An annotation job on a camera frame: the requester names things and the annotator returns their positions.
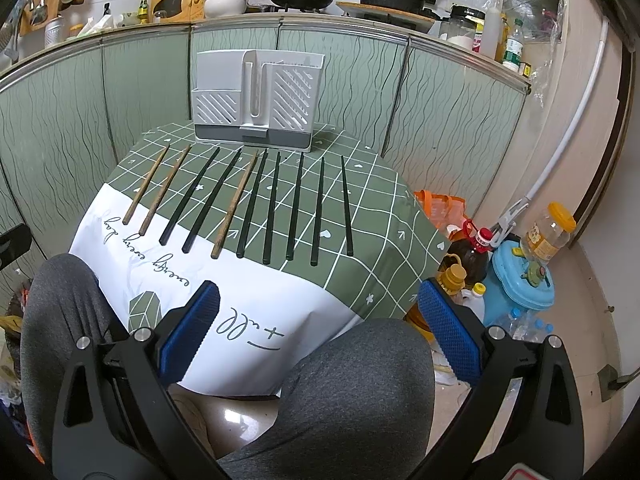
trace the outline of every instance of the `silver screw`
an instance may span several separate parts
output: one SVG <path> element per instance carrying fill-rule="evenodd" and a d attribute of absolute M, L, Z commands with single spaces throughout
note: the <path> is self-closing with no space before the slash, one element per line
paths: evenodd
<path fill-rule="evenodd" d="M 142 328 L 137 329 L 133 334 L 133 338 L 136 341 L 140 341 L 141 343 L 145 342 L 150 337 L 151 337 L 151 329 L 146 326 L 143 326 Z"/>
<path fill-rule="evenodd" d="M 89 345 L 91 344 L 91 340 L 83 335 L 80 339 L 78 339 L 78 341 L 76 341 L 76 347 L 79 350 L 84 350 L 85 348 L 87 348 Z"/>
<path fill-rule="evenodd" d="M 553 348 L 560 348 L 562 346 L 562 339 L 557 335 L 550 335 L 548 341 Z"/>
<path fill-rule="evenodd" d="M 491 337 L 491 339 L 500 341 L 500 339 L 504 339 L 504 330 L 501 329 L 499 326 L 490 326 L 489 336 Z"/>

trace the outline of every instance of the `person's leg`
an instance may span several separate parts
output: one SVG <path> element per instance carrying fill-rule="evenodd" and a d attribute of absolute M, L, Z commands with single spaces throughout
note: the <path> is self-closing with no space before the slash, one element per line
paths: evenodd
<path fill-rule="evenodd" d="M 22 400 L 38 450 L 51 457 L 53 423 L 66 363 L 76 341 L 112 342 L 127 336 L 91 269 L 71 254 L 47 260 L 36 273 L 20 339 Z"/>
<path fill-rule="evenodd" d="M 233 479 L 404 479 L 424 458 L 435 396 L 428 343 L 364 322 L 302 359 L 272 428 L 218 462 Z"/>

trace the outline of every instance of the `beige floor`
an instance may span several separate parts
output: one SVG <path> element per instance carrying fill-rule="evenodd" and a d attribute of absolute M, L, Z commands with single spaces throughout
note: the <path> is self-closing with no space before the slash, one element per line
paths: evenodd
<path fill-rule="evenodd" d="M 595 288 L 580 247 L 564 250 L 550 265 L 556 284 L 556 303 L 543 316 L 553 323 L 564 342 L 576 377 L 584 423 L 585 469 L 604 452 L 620 427 L 619 399 L 602 403 L 597 372 L 607 363 L 616 365 L 615 341 L 611 340 L 606 304 Z M 436 385 L 430 448 L 440 438 L 468 393 L 468 386 Z M 209 439 L 218 457 L 257 438 L 273 423 L 277 402 L 244 404 L 189 393 L 205 415 Z M 479 457 L 492 452 L 513 408 L 505 400 Z"/>

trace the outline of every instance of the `blue plastic lid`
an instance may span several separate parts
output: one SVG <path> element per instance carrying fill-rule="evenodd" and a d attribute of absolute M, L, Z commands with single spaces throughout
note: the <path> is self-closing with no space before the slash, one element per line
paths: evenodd
<path fill-rule="evenodd" d="M 507 296 L 515 303 L 531 310 L 547 310 L 554 304 L 556 290 L 551 272 L 546 270 L 546 280 L 542 280 L 539 286 L 531 284 L 522 277 L 527 272 L 528 261 L 526 258 L 514 256 L 511 250 L 519 247 L 516 242 L 505 241 L 495 251 L 491 258 L 495 275 L 502 283 Z"/>

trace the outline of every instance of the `soy sauce jug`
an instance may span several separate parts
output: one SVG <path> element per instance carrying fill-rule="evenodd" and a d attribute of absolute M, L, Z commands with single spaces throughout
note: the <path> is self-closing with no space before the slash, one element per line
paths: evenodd
<path fill-rule="evenodd" d="M 462 224 L 462 232 L 465 236 L 453 242 L 447 253 L 457 254 L 460 257 L 460 262 L 466 270 L 466 288 L 472 288 L 486 278 L 491 250 L 490 241 L 494 234 L 486 227 L 478 230 L 471 220 L 465 220 Z M 438 270 L 442 272 L 455 263 L 454 258 L 445 256 Z"/>

